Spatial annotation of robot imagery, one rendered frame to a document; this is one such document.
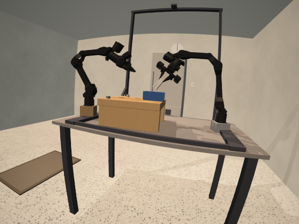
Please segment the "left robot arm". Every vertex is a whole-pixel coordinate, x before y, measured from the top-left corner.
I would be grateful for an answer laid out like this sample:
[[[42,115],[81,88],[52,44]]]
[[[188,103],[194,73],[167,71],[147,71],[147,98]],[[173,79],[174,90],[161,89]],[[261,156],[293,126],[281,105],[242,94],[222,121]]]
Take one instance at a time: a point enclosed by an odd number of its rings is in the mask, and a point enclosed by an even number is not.
[[[217,89],[217,98],[215,101],[215,107],[218,110],[215,121],[217,123],[225,123],[227,119],[227,110],[224,108],[224,102],[222,97],[222,62],[218,61],[211,53],[198,53],[198,52],[189,52],[186,50],[180,50],[179,52],[172,54],[169,51],[163,56],[163,59],[170,64],[167,67],[170,67],[174,72],[180,69],[180,65],[185,65],[185,62],[182,60],[196,58],[196,59],[208,59],[211,64],[214,66],[216,74],[216,89]],[[180,60],[182,59],[182,60]],[[175,65],[175,64],[177,65]]]

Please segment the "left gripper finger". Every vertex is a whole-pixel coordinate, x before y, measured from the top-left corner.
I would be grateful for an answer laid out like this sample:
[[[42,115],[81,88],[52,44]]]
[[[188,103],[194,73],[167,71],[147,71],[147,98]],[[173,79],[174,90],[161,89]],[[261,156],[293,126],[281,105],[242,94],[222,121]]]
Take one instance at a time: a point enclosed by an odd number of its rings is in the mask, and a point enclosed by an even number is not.
[[[166,71],[166,70],[165,70],[164,68],[161,69],[161,76],[160,76],[160,78],[163,76],[163,74],[164,74],[165,71]],[[159,79],[160,79],[160,78],[159,78]]]
[[[170,74],[163,82],[167,81],[167,80],[172,80],[174,78],[174,76],[172,74]]]

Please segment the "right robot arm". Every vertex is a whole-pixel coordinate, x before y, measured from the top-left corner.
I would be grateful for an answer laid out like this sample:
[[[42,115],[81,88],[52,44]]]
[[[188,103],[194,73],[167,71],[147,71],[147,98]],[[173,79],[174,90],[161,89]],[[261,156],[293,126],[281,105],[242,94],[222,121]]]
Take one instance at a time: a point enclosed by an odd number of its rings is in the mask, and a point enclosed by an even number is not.
[[[102,55],[106,56],[106,61],[109,59],[113,61],[114,57],[117,55],[116,53],[120,53],[123,49],[123,45],[119,42],[115,42],[113,47],[101,47],[98,49],[92,49],[92,50],[82,50],[78,54],[76,54],[72,60],[71,64],[72,66],[78,71],[84,85],[85,85],[85,92],[83,94],[84,99],[84,105],[83,106],[94,106],[94,97],[97,93],[97,88],[95,84],[92,84],[90,80],[88,79],[84,69],[82,62],[84,61],[86,56],[95,56],[95,55]],[[116,52],[116,53],[114,53]],[[120,56],[120,55],[119,55]],[[81,58],[80,58],[81,57]],[[127,51],[122,56],[125,60],[129,59],[131,57],[131,54]],[[80,58],[80,59],[79,59]]]

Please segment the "blue open-top tray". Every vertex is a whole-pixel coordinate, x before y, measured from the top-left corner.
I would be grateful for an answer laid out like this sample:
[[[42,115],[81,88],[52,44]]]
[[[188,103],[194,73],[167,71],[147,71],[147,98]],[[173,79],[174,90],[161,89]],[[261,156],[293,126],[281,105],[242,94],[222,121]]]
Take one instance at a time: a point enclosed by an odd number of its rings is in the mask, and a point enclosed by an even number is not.
[[[151,92],[151,91],[143,91],[143,100],[150,101],[161,101],[163,102],[165,98],[165,92]]]

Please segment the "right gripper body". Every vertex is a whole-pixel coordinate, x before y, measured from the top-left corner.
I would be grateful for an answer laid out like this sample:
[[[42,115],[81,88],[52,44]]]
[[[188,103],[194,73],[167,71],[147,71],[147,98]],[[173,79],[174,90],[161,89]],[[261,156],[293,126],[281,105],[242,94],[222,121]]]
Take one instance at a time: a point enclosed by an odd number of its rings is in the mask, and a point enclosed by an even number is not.
[[[123,57],[120,57],[119,55],[116,55],[113,59],[113,62],[116,64],[116,66],[120,67],[120,65],[122,64],[122,62],[125,59]]]

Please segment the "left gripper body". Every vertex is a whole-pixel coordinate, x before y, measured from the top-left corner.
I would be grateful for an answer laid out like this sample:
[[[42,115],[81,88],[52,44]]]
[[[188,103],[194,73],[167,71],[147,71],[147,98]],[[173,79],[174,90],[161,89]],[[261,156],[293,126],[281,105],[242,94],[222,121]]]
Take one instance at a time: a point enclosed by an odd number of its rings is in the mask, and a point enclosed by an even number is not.
[[[160,69],[161,70],[161,68],[164,68],[165,70],[166,70],[166,72],[170,75],[170,73],[174,76],[174,79],[173,79],[173,81],[175,82],[175,83],[178,83],[180,80],[181,80],[181,77],[180,76],[178,76],[178,75],[174,75],[173,74],[173,70],[170,68],[170,67],[165,67],[164,66],[164,64],[161,62],[161,61],[159,61],[158,63],[157,63],[157,66],[156,66],[158,69]],[[178,80],[177,80],[178,79]]]

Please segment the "black metal overhead frame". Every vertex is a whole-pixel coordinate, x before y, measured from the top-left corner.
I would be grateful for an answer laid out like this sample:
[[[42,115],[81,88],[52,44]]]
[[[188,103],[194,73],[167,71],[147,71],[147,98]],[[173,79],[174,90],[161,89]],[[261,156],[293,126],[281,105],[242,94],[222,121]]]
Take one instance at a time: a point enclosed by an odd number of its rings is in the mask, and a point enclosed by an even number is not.
[[[130,24],[130,34],[129,34],[129,44],[128,44],[128,51],[131,54],[132,51],[132,40],[133,40],[133,31],[134,31],[134,21],[135,21],[135,14],[142,14],[142,13],[155,13],[155,12],[181,12],[181,11],[194,11],[194,12],[219,12],[219,45],[218,45],[218,60],[221,61],[221,29],[222,29],[222,11],[223,8],[207,8],[207,7],[178,7],[177,9],[171,8],[155,8],[155,9],[144,9],[144,10],[134,10],[131,11],[131,24]],[[130,71],[126,71],[126,84],[125,88],[121,94],[121,96],[127,96],[128,88],[129,88],[129,75]],[[213,111],[213,119],[215,119],[215,115],[217,114],[218,110],[214,106]]]

